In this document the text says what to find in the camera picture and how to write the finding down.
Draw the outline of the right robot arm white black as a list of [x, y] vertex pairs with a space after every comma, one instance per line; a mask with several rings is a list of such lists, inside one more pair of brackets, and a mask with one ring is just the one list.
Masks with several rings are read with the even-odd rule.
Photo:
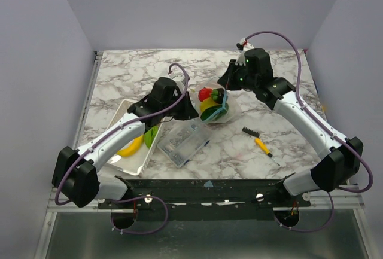
[[243, 51], [230, 60], [218, 79], [228, 90], [250, 90], [266, 106], [284, 117], [310, 143], [320, 162], [311, 169], [290, 175], [275, 192], [276, 201], [289, 206], [297, 195], [338, 188], [360, 168], [357, 158], [363, 151], [358, 137], [339, 133], [308, 105], [299, 103], [297, 90], [287, 79], [273, 75], [270, 55], [261, 48]]

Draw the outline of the yellow star fruit slice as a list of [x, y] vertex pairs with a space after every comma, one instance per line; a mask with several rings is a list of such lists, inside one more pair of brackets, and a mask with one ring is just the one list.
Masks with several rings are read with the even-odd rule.
[[204, 112], [205, 110], [207, 110], [208, 108], [211, 108], [213, 106], [217, 106], [218, 103], [216, 103], [213, 99], [211, 98], [207, 98], [205, 99], [201, 104], [200, 104], [200, 111], [201, 112]]

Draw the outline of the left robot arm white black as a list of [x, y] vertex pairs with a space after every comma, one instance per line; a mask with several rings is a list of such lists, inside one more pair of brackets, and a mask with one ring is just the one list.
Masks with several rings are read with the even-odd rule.
[[97, 138], [76, 149], [63, 148], [58, 155], [52, 184], [56, 194], [82, 208], [94, 199], [110, 199], [119, 208], [132, 203], [128, 184], [117, 177], [100, 179], [104, 164], [128, 143], [139, 138], [163, 118], [191, 120], [198, 117], [187, 91], [190, 78], [182, 80], [183, 88], [173, 79], [160, 77], [151, 92], [132, 104], [118, 122]]

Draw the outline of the green leafy vegetable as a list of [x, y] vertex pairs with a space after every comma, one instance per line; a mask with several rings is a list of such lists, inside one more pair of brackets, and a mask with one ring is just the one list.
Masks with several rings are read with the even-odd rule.
[[225, 104], [225, 106], [222, 106], [222, 105], [211, 106], [205, 109], [201, 113], [200, 119], [205, 123], [216, 122], [221, 117], [226, 115], [228, 111], [229, 111], [229, 105], [227, 103]]

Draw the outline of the clear zip top bag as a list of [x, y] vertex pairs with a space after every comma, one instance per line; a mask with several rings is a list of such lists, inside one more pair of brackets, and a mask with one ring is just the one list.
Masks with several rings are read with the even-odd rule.
[[191, 89], [194, 107], [205, 124], [223, 124], [239, 117], [242, 110], [227, 89], [212, 77]]

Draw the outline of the red strawberry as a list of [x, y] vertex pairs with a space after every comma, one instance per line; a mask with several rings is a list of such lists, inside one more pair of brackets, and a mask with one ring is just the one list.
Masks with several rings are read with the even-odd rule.
[[210, 94], [212, 92], [212, 89], [211, 88], [202, 88], [201, 90], [199, 90], [199, 93], [198, 93], [198, 99], [200, 102], [203, 102], [205, 99], [207, 98], [210, 98]]

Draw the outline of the black avocado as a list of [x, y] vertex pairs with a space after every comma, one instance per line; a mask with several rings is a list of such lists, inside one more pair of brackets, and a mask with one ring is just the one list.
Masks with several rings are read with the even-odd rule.
[[219, 89], [213, 89], [210, 93], [210, 98], [217, 104], [223, 103], [223, 98], [225, 94], [225, 89], [219, 88]]

